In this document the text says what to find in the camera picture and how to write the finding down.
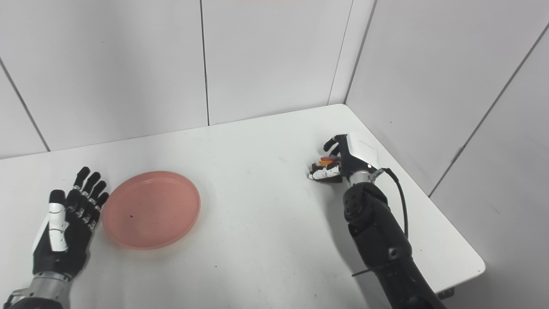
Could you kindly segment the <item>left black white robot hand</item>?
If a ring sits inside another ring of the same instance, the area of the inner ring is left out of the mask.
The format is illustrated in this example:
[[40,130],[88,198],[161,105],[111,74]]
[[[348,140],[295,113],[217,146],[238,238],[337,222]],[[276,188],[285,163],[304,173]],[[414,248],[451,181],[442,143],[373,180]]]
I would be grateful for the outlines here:
[[88,167],[80,169],[69,192],[50,192],[46,224],[33,251],[33,275],[76,278],[89,259],[90,243],[108,198],[101,174]]

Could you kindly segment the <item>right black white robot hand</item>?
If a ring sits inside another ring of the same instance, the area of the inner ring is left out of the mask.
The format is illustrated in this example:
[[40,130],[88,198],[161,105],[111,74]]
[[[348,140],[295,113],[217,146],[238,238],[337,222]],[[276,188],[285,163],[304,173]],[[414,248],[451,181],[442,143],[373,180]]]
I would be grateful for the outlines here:
[[358,132],[338,134],[322,147],[328,155],[311,166],[308,179],[323,183],[375,183],[386,169],[378,163],[378,151]]

